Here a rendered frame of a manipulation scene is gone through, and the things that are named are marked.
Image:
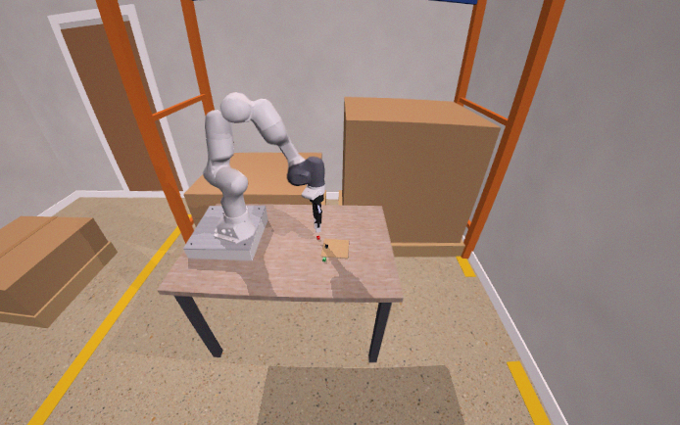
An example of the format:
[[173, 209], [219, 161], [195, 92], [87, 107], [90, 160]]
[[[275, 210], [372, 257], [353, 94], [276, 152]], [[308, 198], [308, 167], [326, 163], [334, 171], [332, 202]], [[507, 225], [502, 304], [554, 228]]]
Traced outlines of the tan flat mat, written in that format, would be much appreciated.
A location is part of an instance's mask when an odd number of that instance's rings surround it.
[[[328, 249], [325, 249], [325, 244]], [[321, 256], [328, 258], [348, 258], [349, 240], [324, 239]]]

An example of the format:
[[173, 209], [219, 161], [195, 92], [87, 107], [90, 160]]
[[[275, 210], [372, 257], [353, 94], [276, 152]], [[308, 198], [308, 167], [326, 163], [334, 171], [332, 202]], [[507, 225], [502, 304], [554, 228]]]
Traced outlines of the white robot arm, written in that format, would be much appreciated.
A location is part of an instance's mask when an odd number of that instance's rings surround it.
[[305, 160], [300, 156], [271, 102], [267, 99], [250, 101], [246, 96], [242, 92], [228, 94], [222, 100], [220, 110], [208, 112], [205, 119], [209, 158], [203, 175], [223, 195], [220, 200], [223, 217], [217, 224], [214, 237], [234, 244], [248, 239], [256, 231], [243, 197], [248, 179], [229, 165], [234, 154], [234, 123], [252, 121], [268, 144], [279, 147], [288, 162], [288, 182], [294, 186], [307, 185], [303, 198], [314, 200], [325, 192], [323, 160], [318, 157]]

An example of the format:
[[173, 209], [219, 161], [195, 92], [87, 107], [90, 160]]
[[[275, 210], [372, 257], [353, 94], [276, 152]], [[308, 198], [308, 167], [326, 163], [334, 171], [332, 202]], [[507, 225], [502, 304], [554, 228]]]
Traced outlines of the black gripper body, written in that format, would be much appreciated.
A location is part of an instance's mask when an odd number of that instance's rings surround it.
[[314, 200], [310, 200], [312, 203], [315, 203], [316, 205], [316, 211], [317, 211], [317, 206], [320, 207], [320, 203], [324, 200], [324, 194], [316, 197]]

